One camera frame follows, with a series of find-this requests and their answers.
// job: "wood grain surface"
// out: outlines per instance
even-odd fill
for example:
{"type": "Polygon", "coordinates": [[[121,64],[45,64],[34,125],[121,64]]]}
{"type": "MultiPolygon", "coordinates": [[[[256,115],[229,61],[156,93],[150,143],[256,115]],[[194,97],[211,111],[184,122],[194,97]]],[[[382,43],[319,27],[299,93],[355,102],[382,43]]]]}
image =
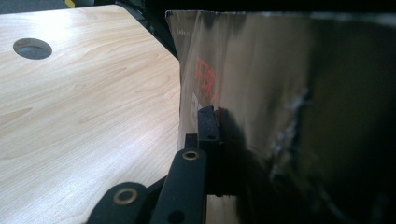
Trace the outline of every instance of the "wood grain surface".
{"type": "Polygon", "coordinates": [[[0,223],[83,223],[104,193],[167,174],[178,61],[126,10],[0,16],[0,223]],[[21,38],[47,42],[22,58],[21,38]]]}

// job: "metal hole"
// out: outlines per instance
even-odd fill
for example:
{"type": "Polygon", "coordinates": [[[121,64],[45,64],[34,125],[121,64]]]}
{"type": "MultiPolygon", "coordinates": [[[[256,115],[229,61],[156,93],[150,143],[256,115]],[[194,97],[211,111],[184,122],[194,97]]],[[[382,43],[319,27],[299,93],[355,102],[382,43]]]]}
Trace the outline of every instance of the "metal hole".
{"type": "Polygon", "coordinates": [[[185,218],[186,216],[182,211],[176,210],[169,214],[168,221],[170,223],[182,223],[185,218]]]}
{"type": "Polygon", "coordinates": [[[196,151],[187,151],[183,153],[184,160],[194,161],[199,158],[199,154],[196,151]]]}
{"type": "Polygon", "coordinates": [[[118,205],[132,203],[137,198],[137,190],[132,188],[119,189],[113,197],[113,202],[118,205]]]}

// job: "black clamp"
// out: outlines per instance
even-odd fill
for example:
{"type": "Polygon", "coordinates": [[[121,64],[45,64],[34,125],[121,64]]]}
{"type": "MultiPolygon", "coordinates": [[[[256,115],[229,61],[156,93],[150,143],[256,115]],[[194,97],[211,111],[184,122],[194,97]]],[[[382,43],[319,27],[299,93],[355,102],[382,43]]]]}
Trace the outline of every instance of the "black clamp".
{"type": "Polygon", "coordinates": [[[213,106],[198,111],[198,133],[186,134],[168,176],[150,187],[121,183],[94,207],[87,224],[205,223],[206,195],[221,195],[219,127],[213,106]]]}

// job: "wooden desk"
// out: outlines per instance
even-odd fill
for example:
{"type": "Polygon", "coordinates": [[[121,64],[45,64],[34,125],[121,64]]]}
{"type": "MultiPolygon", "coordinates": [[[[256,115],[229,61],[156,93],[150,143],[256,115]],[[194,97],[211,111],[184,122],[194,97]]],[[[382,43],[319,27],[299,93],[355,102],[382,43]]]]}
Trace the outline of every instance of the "wooden desk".
{"type": "Polygon", "coordinates": [[[0,223],[82,223],[112,186],[177,152],[178,61],[126,10],[0,16],[0,223]],[[21,38],[51,55],[22,58],[21,38]]]}

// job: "grey floor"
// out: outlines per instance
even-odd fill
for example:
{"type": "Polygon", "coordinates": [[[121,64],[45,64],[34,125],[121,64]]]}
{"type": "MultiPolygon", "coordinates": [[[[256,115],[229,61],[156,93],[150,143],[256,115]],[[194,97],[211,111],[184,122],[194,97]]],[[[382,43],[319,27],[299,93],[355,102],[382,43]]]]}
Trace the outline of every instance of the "grey floor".
{"type": "Polygon", "coordinates": [[[0,0],[0,14],[67,8],[63,0],[0,0]]]}

